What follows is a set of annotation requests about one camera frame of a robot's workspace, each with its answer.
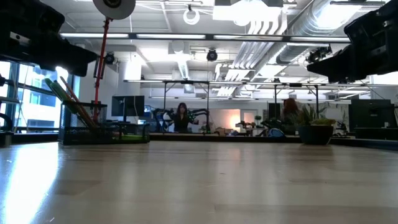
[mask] table surface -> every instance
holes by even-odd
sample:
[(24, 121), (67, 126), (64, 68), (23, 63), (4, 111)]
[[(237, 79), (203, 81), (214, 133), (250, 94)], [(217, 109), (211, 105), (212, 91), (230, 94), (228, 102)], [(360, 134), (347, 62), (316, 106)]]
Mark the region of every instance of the table surface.
[(0, 150), (3, 223), (396, 224), (398, 153), (302, 144)]

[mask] computer monitor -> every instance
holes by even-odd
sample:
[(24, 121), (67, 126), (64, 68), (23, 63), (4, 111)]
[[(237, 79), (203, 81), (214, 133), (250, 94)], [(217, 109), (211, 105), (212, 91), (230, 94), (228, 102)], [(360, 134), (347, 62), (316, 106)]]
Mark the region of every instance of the computer monitor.
[(396, 128), (394, 106), (390, 100), (351, 100), (349, 125), (354, 128)]
[(114, 96), (112, 116), (123, 116), (123, 121), (126, 121), (128, 116), (143, 116), (144, 102), (144, 96)]

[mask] ceiling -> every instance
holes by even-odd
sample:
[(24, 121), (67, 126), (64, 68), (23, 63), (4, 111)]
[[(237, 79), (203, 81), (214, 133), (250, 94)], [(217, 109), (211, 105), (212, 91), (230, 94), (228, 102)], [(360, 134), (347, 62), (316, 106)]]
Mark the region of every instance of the ceiling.
[[(62, 26), (61, 32), (103, 32), (104, 16), (98, 12), (94, 4), (87, 0), (41, 0), (52, 6), (65, 16), (66, 23)], [(203, 6), (192, 6), (194, 9), (201, 9), (211, 14), (214, 0), (204, 0)], [(297, 6), (286, 10), (287, 23), (310, 2), (310, 0), (297, 0)], [(212, 16), (200, 13), (200, 20), (195, 25), (187, 24), (183, 19), (183, 13), (187, 6), (171, 6), (166, 4), (162, 10), (160, 4), (137, 5), (130, 17), (113, 21), (110, 25), (110, 32), (153, 32), (153, 33), (198, 33), (198, 34), (246, 34), (249, 26), (237, 26), (233, 21), (215, 21)], [(375, 8), (365, 8), (358, 11), (351, 21)], [(344, 35), (341, 26), (332, 35)], [(80, 39), (80, 44), (84, 44), (87, 49), (99, 51), (100, 40)], [(155, 75), (172, 73), (178, 70), (177, 62), (167, 61), (169, 52), (168, 40), (108, 40), (108, 45), (134, 45), (141, 52), (146, 64), (142, 67), (144, 75)], [(224, 61), (232, 62), (241, 48), (241, 42), (217, 42), (217, 41), (189, 41), (191, 59), (187, 62), (190, 70), (215, 71), (217, 63)], [(332, 49), (336, 52), (345, 45), (334, 44)], [(219, 62), (207, 62), (206, 55), (209, 49), (216, 49)], [(119, 58), (129, 58), (130, 52), (116, 52)], [(298, 59), (294, 66), (288, 66), (283, 71), (283, 76), (278, 74), (281, 79), (292, 82), (313, 81), (324, 82), (326, 77), (310, 73), (305, 68), (303, 60)]]

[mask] person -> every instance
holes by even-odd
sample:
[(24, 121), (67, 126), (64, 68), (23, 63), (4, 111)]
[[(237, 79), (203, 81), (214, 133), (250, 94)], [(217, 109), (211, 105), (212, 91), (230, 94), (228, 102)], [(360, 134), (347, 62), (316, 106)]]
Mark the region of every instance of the person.
[(298, 115), (300, 112), (296, 101), (293, 98), (284, 100), (284, 109), (282, 111), (282, 121), (286, 124), (293, 124), (291, 116)]
[(174, 118), (174, 132), (187, 133), (189, 122), (187, 105), (185, 103), (180, 103)]

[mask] ceiling light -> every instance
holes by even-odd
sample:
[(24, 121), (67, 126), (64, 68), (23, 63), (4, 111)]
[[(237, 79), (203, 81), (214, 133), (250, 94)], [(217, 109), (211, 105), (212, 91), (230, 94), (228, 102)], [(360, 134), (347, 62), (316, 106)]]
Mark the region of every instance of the ceiling light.
[[(62, 37), (70, 38), (103, 38), (102, 33), (61, 33)], [(107, 38), (129, 38), (129, 34), (107, 34)]]
[(216, 40), (253, 40), (253, 41), (268, 41), (277, 42), (281, 41), (282, 37), (271, 35), (214, 35)]
[(309, 42), (309, 43), (326, 43), (326, 44), (350, 44), (348, 37), (291, 37), (290, 41)]
[(210, 84), (231, 84), (231, 85), (240, 85), (243, 82), (210, 82)]
[(249, 82), (248, 85), (275, 85), (275, 83), (266, 83), (266, 82)]
[(317, 43), (287, 43), (288, 46), (303, 46), (303, 47), (329, 47), (329, 44), (317, 44)]
[(205, 39), (203, 34), (137, 34), (138, 39)]
[[(92, 2), (93, 0), (74, 0), (74, 1), (76, 1), (76, 2)], [(161, 3), (161, 2), (164, 2), (165, 4), (194, 4), (194, 5), (202, 5), (203, 4), (203, 2), (201, 2), (201, 1), (184, 1), (184, 0), (181, 0), (181, 1), (174, 1), (174, 0), (171, 0), (171, 1), (164, 1), (164, 0), (140, 1), (140, 0), (137, 0), (136, 4), (153, 4), (153, 3)]]
[(124, 82), (136, 82), (136, 83), (162, 83), (162, 80), (124, 80)]
[(202, 98), (202, 97), (179, 97), (179, 99), (183, 99), (183, 100), (204, 100), (207, 98)]

